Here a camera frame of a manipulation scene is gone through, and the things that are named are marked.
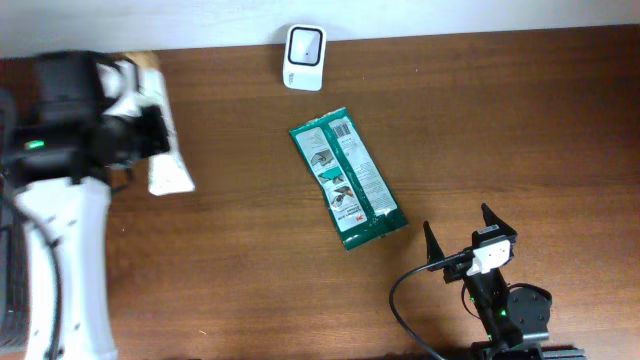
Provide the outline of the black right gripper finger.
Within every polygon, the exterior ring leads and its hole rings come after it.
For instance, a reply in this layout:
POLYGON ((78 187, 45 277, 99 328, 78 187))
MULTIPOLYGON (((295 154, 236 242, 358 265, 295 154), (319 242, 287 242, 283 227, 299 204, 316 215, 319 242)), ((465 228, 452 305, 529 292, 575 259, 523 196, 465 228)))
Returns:
POLYGON ((441 263, 444 261, 445 256, 438 244, 438 241, 431 229, 428 221, 423 223, 423 230, 426 239, 427 247, 427 265, 426 269, 429 271, 436 271, 441 268, 441 263))
POLYGON ((492 238, 505 236, 508 239, 515 240, 518 233, 500 217, 498 217, 486 203, 481 204, 481 211, 486 225, 484 235, 492 238))

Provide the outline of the white tube with cork cap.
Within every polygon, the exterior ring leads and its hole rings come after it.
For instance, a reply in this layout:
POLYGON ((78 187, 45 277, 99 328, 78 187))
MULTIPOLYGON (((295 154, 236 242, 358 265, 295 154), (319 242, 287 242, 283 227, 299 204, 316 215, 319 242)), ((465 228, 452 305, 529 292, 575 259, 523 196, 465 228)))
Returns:
POLYGON ((149 160, 149 192, 155 196, 193 192, 195 184, 180 152, 159 58, 151 51, 126 52, 124 56, 138 66, 140 92, 144 102, 159 106, 168 133, 169 151, 154 155, 149 160))

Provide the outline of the green wipes packet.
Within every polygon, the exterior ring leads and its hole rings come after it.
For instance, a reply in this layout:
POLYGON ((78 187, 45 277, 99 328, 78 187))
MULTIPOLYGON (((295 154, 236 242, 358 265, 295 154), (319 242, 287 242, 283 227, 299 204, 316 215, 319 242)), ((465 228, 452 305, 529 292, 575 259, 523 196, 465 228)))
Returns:
POLYGON ((408 225, 344 107, 289 131, 348 251, 408 225))

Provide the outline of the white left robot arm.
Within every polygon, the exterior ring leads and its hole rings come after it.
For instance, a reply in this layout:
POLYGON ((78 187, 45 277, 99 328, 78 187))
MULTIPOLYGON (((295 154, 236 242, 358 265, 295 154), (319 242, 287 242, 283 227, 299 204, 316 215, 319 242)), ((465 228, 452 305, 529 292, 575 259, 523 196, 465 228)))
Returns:
POLYGON ((26 245, 28 359, 115 359, 107 296, 112 169, 170 150, 165 116, 145 104, 7 130, 2 196, 26 245))

